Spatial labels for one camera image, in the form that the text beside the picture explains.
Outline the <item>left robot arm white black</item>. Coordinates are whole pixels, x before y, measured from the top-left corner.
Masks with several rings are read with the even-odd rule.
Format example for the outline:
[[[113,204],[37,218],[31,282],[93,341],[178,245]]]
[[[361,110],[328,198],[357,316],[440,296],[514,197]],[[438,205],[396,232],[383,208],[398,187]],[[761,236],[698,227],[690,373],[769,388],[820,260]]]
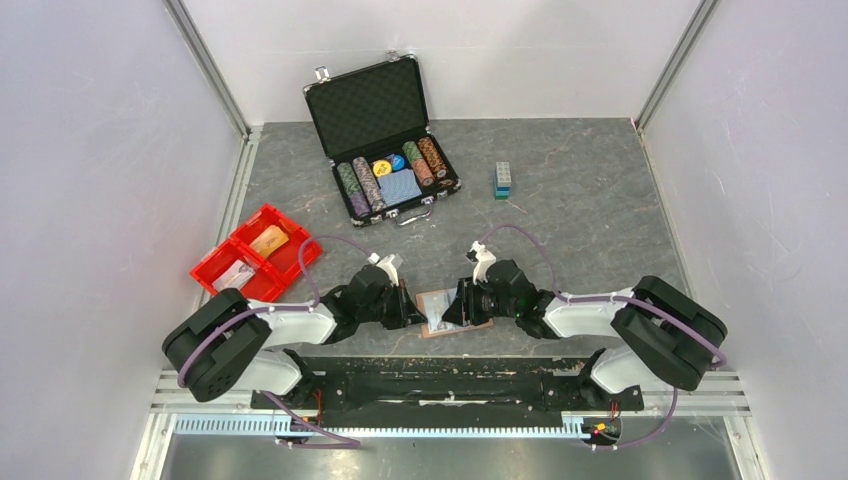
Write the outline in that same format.
[[[287,346],[335,344],[366,323],[397,330],[426,321],[393,267],[366,265],[315,306],[249,300],[225,289],[170,332],[162,352],[179,387],[200,403],[233,389],[265,390],[297,408],[312,399],[314,381]]]

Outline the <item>gold credit card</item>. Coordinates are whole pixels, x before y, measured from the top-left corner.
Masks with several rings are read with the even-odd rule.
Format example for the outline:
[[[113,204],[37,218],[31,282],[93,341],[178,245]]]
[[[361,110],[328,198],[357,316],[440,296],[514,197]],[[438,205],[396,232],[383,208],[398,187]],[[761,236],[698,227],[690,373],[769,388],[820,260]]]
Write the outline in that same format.
[[[263,259],[267,259],[288,242],[289,235],[281,227],[270,225],[251,241],[249,247]]]

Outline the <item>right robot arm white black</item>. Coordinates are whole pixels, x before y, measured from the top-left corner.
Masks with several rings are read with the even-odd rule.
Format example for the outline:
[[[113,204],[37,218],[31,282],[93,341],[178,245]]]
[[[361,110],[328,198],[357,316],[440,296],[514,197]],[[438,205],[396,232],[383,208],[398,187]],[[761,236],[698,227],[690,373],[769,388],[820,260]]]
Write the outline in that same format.
[[[537,288],[515,261],[498,260],[481,275],[459,280],[441,319],[466,327],[495,317],[512,318],[539,339],[620,339],[622,346],[603,350],[577,382],[580,400],[591,408],[644,382],[694,391],[708,369],[726,361],[724,322],[652,275],[607,294],[567,295]]]

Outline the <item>silver VIP card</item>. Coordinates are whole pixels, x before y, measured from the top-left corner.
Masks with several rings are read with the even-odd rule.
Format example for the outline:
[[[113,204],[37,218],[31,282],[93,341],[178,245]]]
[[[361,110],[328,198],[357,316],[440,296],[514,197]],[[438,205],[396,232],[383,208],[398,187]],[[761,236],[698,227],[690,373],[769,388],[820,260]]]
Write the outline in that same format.
[[[446,334],[458,329],[457,325],[442,320],[443,314],[456,297],[455,288],[426,292],[419,297],[419,309],[427,317],[424,332],[428,336]]]

